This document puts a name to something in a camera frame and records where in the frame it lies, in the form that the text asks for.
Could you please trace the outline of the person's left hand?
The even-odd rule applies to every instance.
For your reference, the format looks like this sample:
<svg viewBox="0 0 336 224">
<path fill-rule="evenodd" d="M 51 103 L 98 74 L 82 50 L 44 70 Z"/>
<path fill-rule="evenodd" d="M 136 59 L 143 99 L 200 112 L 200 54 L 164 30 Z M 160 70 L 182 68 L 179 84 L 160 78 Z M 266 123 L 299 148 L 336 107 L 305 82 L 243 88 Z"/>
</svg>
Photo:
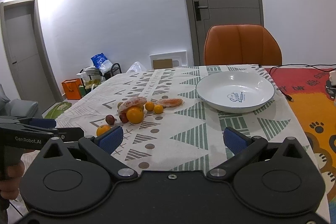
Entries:
<svg viewBox="0 0 336 224">
<path fill-rule="evenodd" d="M 21 161 L 6 167 L 5 179 L 1 180 L 1 197 L 5 200 L 15 200 L 19 194 L 19 184 L 25 172 L 25 165 Z"/>
</svg>

